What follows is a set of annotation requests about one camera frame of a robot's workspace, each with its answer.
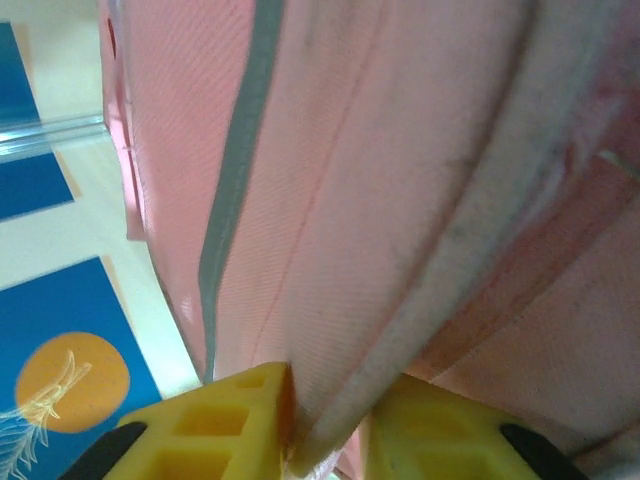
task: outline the orange sun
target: orange sun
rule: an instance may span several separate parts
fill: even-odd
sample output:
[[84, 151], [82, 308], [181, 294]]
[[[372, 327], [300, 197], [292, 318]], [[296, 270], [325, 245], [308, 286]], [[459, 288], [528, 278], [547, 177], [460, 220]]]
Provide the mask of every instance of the orange sun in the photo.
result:
[[42, 344], [22, 367], [16, 404], [32, 423], [44, 418], [49, 430], [78, 433], [112, 415], [129, 383], [113, 345], [91, 333], [65, 333]]

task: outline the gray trim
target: gray trim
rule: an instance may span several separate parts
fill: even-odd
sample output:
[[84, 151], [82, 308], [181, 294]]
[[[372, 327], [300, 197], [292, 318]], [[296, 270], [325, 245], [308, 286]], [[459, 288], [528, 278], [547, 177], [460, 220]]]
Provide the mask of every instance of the gray trim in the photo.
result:
[[256, 0], [247, 67], [231, 117], [220, 177], [202, 246], [200, 297], [205, 331], [203, 382], [213, 380], [220, 282], [247, 191], [280, 36], [284, 0]]

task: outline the white feather drawing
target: white feather drawing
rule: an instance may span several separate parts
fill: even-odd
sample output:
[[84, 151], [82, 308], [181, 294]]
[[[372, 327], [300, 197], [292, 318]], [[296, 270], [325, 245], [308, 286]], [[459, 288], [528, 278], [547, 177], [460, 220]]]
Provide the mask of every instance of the white feather drawing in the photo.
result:
[[0, 412], [0, 480], [9, 477], [27, 480], [22, 470], [31, 471], [38, 463], [36, 445], [49, 446], [47, 421], [60, 418], [54, 407], [66, 393], [91, 370], [90, 363], [76, 369], [71, 350], [60, 374], [23, 405]]

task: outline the pink fabric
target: pink fabric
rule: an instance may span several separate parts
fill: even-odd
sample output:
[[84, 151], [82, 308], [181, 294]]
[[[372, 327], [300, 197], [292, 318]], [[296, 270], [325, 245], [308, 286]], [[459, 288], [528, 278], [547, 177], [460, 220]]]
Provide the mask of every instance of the pink fabric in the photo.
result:
[[143, 240], [144, 228], [142, 225], [142, 208], [140, 206], [141, 198], [136, 167], [132, 157], [125, 106], [126, 95], [121, 46], [123, 39], [119, 38], [118, 40], [120, 41], [116, 41], [114, 19], [118, 17], [113, 11], [115, 6], [107, 4], [107, 1], [104, 0], [100, 2], [99, 7], [104, 117], [120, 161], [127, 219], [127, 237], [132, 240]]
[[640, 82], [631, 60], [639, 42], [640, 4], [627, 2], [560, 159], [553, 207], [411, 369], [523, 415], [567, 450], [614, 434], [640, 402], [631, 273], [640, 258], [640, 177], [611, 162], [640, 167]]
[[147, 241], [202, 373], [198, 267], [254, 3], [200, 0], [187, 8], [169, 0], [154, 0], [153, 7], [121, 3], [115, 61], [104, 0], [101, 38], [105, 108], [122, 166], [129, 235]]
[[347, 441], [336, 467], [351, 480], [363, 480], [364, 467], [358, 430]]
[[[536, 15], [527, 2], [512, 0], [287, 4], [217, 305], [216, 373], [291, 362], [298, 396], [294, 441], [303, 463], [318, 461], [314, 456], [348, 437], [457, 306], [452, 302], [466, 298], [469, 282], [477, 283], [492, 255], [513, 240], [504, 262], [515, 262], [521, 276], [509, 277], [500, 270], [508, 263], [500, 264], [506, 277], [490, 277], [470, 303], [475, 316], [450, 322], [438, 335], [452, 343], [436, 341], [441, 356], [432, 366], [428, 349], [418, 373], [431, 378], [488, 339], [488, 350], [480, 345], [476, 360], [463, 359], [439, 382], [542, 419], [543, 428], [553, 424], [558, 428], [548, 430], [565, 447], [580, 443], [576, 432], [592, 440], [628, 420], [629, 402], [637, 399], [633, 387], [595, 392], [585, 409], [571, 410], [583, 398], [581, 387], [597, 390], [594, 382], [604, 375], [594, 368], [588, 381], [574, 383], [584, 379], [576, 373], [580, 361], [591, 350], [604, 355], [607, 345], [611, 352], [611, 342], [625, 340], [621, 332], [630, 320], [620, 317], [596, 333], [594, 318], [568, 311], [562, 298], [579, 296], [579, 279], [613, 279], [614, 269], [576, 267], [567, 284], [562, 279], [569, 273], [562, 273], [580, 253], [591, 254], [594, 239], [613, 222], [607, 215], [635, 195], [634, 181], [590, 159], [602, 148], [637, 158], [636, 140], [624, 140], [640, 138], [637, 88], [611, 60], [598, 92], [580, 97], [593, 68], [571, 61], [582, 58], [584, 38], [601, 40], [597, 18], [584, 13], [597, 13], [598, 2], [538, 3]], [[628, 55], [638, 32], [638, 2], [627, 3], [610, 46], [614, 59]], [[198, 263], [244, 72], [253, 2], [138, 0], [122, 8], [109, 15], [102, 0], [101, 37], [105, 110], [123, 170], [129, 235], [147, 241], [202, 371]], [[109, 17], [121, 19], [115, 58]], [[585, 63], [596, 50], [584, 48]], [[588, 101], [576, 111], [578, 98]], [[571, 125], [567, 143], [560, 134]], [[555, 153], [549, 153], [552, 144]], [[506, 186], [495, 181], [505, 178], [512, 179]], [[598, 194], [585, 195], [593, 186]], [[585, 206], [588, 215], [577, 215]], [[461, 218], [464, 223], [456, 223]], [[610, 245], [633, 253], [621, 236], [611, 238]], [[537, 255], [522, 255], [527, 249]], [[604, 253], [593, 255], [613, 265]], [[616, 281], [608, 285], [623, 289]], [[545, 292], [552, 284], [557, 290]], [[523, 290], [530, 294], [525, 300]], [[634, 307], [626, 293], [619, 300], [624, 312]], [[600, 302], [589, 308], [600, 316], [614, 312], [614, 303]], [[520, 328], [514, 319], [522, 318]], [[529, 338], [536, 343], [523, 348]], [[619, 358], [627, 364], [607, 357], [609, 367], [622, 368], [618, 379], [624, 381], [637, 365], [634, 344], [626, 340]], [[563, 351], [564, 363], [554, 369], [557, 350], [572, 341], [579, 342], [575, 351]], [[518, 362], [501, 371], [514, 356]], [[544, 372], [535, 370], [537, 362]], [[476, 365], [489, 379], [497, 369], [500, 389], [478, 382]], [[523, 385], [524, 374], [536, 381]], [[534, 395], [540, 385], [557, 389], [560, 403]], [[612, 398], [619, 393], [622, 399]], [[596, 410], [598, 402], [608, 406]], [[589, 412], [606, 418], [588, 423]], [[577, 430], [580, 421], [587, 425]], [[358, 447], [354, 440], [349, 446], [354, 460]], [[355, 460], [351, 468], [357, 476]]]

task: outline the blue poster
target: blue poster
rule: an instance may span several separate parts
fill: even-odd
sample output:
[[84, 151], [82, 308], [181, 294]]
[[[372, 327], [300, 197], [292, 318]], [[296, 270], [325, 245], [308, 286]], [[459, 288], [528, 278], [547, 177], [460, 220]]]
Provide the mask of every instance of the blue poster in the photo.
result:
[[11, 25], [0, 23], [0, 221], [73, 201], [53, 152], [3, 160], [8, 129], [39, 120]]
[[160, 394], [99, 258], [0, 291], [0, 480], [57, 478]]

